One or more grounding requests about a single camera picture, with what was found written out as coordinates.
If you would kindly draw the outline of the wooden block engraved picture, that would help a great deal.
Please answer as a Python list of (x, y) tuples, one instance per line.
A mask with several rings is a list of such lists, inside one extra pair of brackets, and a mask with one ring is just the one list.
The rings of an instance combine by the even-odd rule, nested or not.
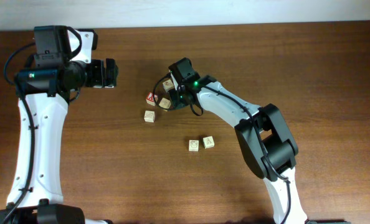
[(199, 141), (198, 140), (190, 140), (188, 150), (191, 152), (197, 152), (199, 150)]

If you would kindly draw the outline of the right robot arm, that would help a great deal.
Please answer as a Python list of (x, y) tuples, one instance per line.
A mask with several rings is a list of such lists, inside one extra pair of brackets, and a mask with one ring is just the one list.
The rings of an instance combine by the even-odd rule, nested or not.
[(214, 113), (235, 130), (247, 167), (262, 179), (275, 223), (311, 223), (295, 183), (298, 146), (280, 110), (273, 104), (251, 104), (226, 90), (214, 77), (201, 77), (188, 58), (169, 66), (174, 109), (186, 106)]

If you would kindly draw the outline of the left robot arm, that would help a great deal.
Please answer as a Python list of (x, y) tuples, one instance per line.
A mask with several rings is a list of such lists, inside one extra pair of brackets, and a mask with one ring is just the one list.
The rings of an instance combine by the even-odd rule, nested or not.
[(62, 130), (69, 104), (82, 88), (113, 88), (118, 67), (96, 60), (92, 29), (38, 26), (36, 51), (10, 84), (21, 119), (16, 172), (0, 223), (87, 223), (81, 208), (64, 204), (60, 184)]

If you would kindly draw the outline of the wooden block letter A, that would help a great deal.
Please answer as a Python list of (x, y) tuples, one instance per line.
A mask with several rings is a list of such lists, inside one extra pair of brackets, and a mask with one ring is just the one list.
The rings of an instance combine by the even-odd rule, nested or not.
[(205, 149), (209, 149), (215, 146), (214, 139), (212, 136), (204, 137), (202, 140)]

